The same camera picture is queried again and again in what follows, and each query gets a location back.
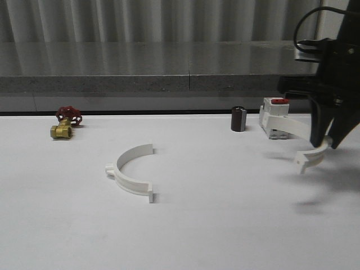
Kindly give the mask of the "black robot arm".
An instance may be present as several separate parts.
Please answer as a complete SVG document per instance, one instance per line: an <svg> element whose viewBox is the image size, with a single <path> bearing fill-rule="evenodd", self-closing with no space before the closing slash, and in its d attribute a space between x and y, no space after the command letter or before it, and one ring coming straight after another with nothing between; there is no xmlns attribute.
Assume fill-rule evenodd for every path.
<svg viewBox="0 0 360 270"><path fill-rule="evenodd" d="M307 98L312 116L310 143L319 147L330 136L336 149L359 124L359 1L349 1L346 10L315 8L304 17L323 10L344 16L336 39L298 40L295 30L295 48L317 56L318 68L313 76L280 77L278 91L287 98Z"/></svg>

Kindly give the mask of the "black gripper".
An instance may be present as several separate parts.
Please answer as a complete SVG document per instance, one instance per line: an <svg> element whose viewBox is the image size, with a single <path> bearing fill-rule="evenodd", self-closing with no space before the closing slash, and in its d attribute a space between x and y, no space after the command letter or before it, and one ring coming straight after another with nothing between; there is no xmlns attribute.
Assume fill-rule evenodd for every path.
<svg viewBox="0 0 360 270"><path fill-rule="evenodd" d="M359 124L359 45L326 38L301 40L297 46L296 59L317 62L317 71L280 77L278 91L287 98L309 97L314 147L320 147L333 120L328 135L336 149Z"/></svg>

